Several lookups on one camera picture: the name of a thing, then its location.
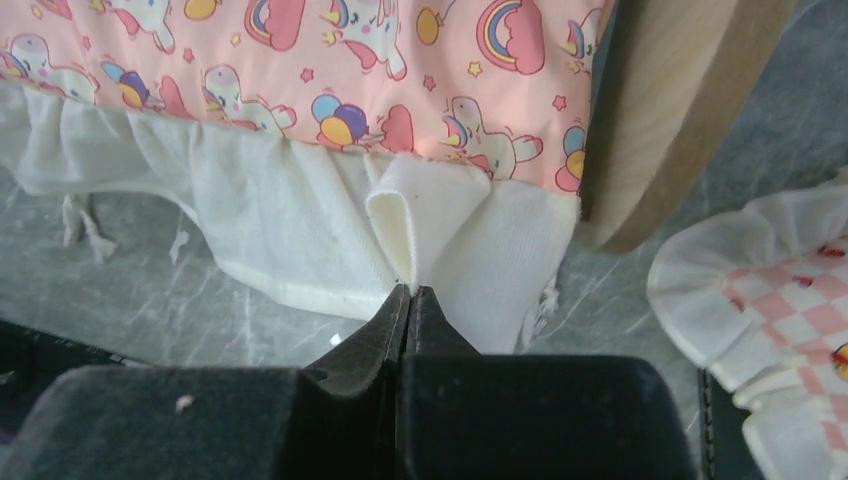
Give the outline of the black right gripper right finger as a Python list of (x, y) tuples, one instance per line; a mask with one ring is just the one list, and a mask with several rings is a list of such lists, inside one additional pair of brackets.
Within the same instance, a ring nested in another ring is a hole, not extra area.
[(693, 479), (669, 387), (644, 359), (484, 355), (435, 293), (412, 299), (400, 360), (402, 479)]

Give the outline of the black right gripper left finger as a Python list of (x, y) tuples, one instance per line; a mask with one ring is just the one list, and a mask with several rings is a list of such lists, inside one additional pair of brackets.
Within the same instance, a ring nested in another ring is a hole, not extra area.
[(35, 402), (5, 479), (392, 479), (411, 295), (302, 368), (86, 366)]

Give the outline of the pink unicorn print mattress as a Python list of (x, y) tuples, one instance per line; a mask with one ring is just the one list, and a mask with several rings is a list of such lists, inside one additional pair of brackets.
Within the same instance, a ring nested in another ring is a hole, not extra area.
[(1, 164), (116, 243), (163, 197), (219, 268), (356, 320), (432, 288), (477, 350), (530, 344), (580, 215), (611, 1), (5, 1)]

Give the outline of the wooden pet bed frame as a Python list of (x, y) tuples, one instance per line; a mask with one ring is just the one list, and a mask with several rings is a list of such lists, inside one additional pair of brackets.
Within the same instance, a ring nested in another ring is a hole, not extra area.
[(587, 143), (584, 247), (629, 252), (714, 158), (795, 9), (792, 1), (621, 1)]

